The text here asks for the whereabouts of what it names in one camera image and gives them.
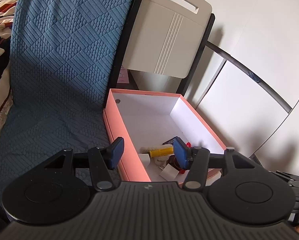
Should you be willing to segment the yellow handle screwdriver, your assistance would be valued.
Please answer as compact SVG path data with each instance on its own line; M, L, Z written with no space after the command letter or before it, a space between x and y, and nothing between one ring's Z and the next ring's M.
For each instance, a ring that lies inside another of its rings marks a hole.
M163 157L173 154L173 147L142 147L140 154L147 154L150 158Z

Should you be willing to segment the black usb stick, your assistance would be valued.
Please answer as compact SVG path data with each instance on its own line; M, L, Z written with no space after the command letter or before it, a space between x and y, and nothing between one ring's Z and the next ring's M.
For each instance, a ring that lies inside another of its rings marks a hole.
M175 137L173 137L173 138L167 140L166 142L163 142L162 145L173 145L175 139L177 139L177 138L178 138L178 137L175 136Z

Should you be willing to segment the white power adapter box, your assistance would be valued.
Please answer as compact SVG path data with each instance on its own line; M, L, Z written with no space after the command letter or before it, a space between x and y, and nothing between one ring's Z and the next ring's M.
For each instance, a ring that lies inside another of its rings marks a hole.
M179 171L171 166L170 164L167 164L162 171L160 172L160 176L164 178L166 181L175 181L177 175L179 174Z

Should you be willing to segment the white usb charger cube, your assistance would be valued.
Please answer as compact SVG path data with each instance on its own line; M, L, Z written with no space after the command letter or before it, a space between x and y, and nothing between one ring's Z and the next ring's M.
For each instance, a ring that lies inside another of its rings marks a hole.
M141 160L142 165L146 168L151 162L149 154L148 153L140 153L140 154L138 154L138 156L139 156L139 159Z

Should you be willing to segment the pink cardboard box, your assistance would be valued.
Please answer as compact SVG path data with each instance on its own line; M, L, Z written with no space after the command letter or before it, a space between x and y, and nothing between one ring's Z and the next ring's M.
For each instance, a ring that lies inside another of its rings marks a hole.
M161 146L180 137L192 146L222 154L225 144L207 122L179 94L111 89L103 118L110 141L124 138L118 163L123 181L165 181L154 161L139 157L141 148Z

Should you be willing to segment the small pink box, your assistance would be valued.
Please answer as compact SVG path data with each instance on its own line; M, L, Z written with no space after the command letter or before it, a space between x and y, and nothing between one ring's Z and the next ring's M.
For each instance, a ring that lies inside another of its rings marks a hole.
M122 83L122 84L129 83L128 70L126 68L121 67L117 83Z

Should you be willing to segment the blue textured sofa cover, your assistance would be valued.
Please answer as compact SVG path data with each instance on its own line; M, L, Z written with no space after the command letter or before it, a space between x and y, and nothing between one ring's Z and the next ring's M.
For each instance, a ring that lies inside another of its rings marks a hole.
M110 72L132 0L18 0L13 105L0 133L0 203L14 179L65 148L105 147Z

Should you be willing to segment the white folding chair back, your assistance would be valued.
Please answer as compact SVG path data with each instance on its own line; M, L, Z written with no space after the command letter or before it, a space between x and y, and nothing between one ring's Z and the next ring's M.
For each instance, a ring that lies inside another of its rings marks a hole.
M142 0L122 66L185 78L211 13L205 0Z

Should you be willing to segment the black metal rail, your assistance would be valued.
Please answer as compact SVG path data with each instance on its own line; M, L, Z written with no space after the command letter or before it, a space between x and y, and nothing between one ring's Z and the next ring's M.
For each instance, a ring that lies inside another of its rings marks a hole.
M256 75L252 70L246 67L244 64L239 62L237 59L232 57L229 53L222 50L215 44L207 41L207 47L210 48L213 52L217 53L226 61L233 64L243 73L245 73L248 77L250 77L254 82L256 82L260 87L262 87L287 113L290 113L292 107L280 96L273 88L271 88L263 79L261 79L258 75Z

